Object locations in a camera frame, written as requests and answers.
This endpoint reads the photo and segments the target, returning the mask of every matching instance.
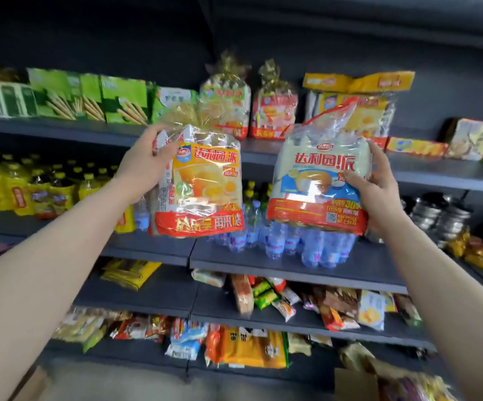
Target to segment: hand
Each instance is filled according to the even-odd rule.
[[[362,207],[370,216],[368,228],[385,237],[396,229],[396,224],[407,217],[401,207],[398,182],[390,169],[390,162],[373,141],[368,141],[372,151],[375,171],[365,180],[351,170],[345,170],[345,180],[360,193]]]
[[[163,124],[151,125],[124,155],[114,182],[128,198],[128,204],[138,202],[146,192],[158,184],[167,164],[178,150],[178,142],[171,142],[153,155],[152,142],[158,132],[170,127]]]

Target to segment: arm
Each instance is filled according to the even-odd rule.
[[[148,128],[105,187],[0,256],[0,401],[43,350],[128,205],[156,185],[176,153],[152,155]]]
[[[370,227],[384,238],[459,388],[467,400],[483,400],[483,286],[412,223],[401,209],[388,158],[370,145],[377,166],[371,182],[352,172],[346,179],[358,188]]]

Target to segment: qr code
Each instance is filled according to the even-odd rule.
[[[338,222],[338,214],[334,212],[328,212],[327,216],[325,217],[325,222],[333,222],[333,223]]]

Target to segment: brown package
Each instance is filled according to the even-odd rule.
[[[358,315],[358,297],[353,289],[327,287],[323,303],[349,317],[356,318]]]
[[[240,314],[250,315],[254,309],[254,298],[248,277],[245,274],[231,274],[230,278]]]

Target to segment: gray floor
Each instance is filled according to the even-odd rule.
[[[247,381],[180,378],[159,371],[55,360],[46,366],[53,384],[43,401],[325,401],[307,389],[254,385]]]

